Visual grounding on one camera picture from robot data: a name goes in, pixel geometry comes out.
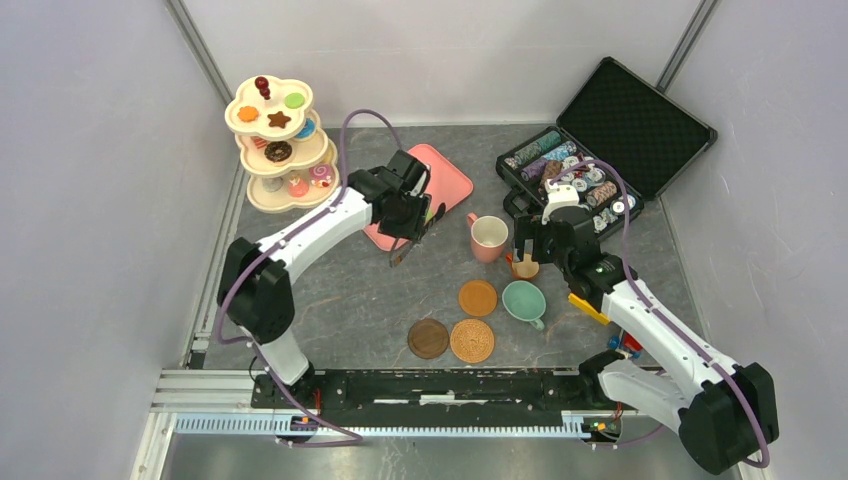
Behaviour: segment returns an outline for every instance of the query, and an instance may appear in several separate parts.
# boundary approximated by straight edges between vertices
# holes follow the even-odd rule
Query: blue poker chip
[[[300,131],[297,132],[297,135],[295,135],[294,138],[306,138],[306,137],[312,135],[312,132],[314,132],[314,131],[315,131],[315,122],[313,122],[312,119],[307,118],[306,124],[303,125],[303,128],[301,128]]]

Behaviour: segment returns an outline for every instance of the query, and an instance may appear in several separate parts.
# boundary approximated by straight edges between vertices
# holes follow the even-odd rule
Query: brown star
[[[283,112],[271,113],[268,115],[268,118],[271,119],[271,123],[268,124],[269,127],[280,128],[286,128],[286,124],[291,120],[291,117],[287,117]]]

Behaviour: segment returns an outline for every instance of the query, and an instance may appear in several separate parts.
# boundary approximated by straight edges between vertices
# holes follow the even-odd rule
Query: green cup
[[[530,282],[519,280],[506,286],[501,295],[504,307],[513,317],[544,330],[542,314],[545,313],[546,303],[542,291]]]

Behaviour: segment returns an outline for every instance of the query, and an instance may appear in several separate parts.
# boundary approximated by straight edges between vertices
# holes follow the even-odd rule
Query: white wall
[[[848,478],[846,27],[840,0],[722,2],[670,92],[719,131],[665,200],[716,345],[774,376],[780,479]]]
[[[0,478],[127,478],[234,174],[161,1],[0,6]]]
[[[552,122],[605,56],[655,82],[698,0],[185,3],[231,89],[305,80],[338,125]]]

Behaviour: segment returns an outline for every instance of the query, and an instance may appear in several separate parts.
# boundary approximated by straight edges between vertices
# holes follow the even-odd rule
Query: cup
[[[471,251],[474,257],[483,263],[497,260],[503,253],[506,239],[509,237],[506,222],[492,216],[477,218],[473,213],[468,214],[466,221],[471,229]]]
[[[525,253],[524,260],[520,262],[512,261],[512,252],[507,253],[504,258],[506,258],[506,263],[509,264],[512,278],[516,280],[532,280],[539,274],[539,262],[534,262],[529,253]]]
[[[535,285],[524,280],[512,282],[506,286],[501,297],[510,315],[533,325],[536,330],[545,329],[542,322],[542,315],[547,308],[545,296]]]

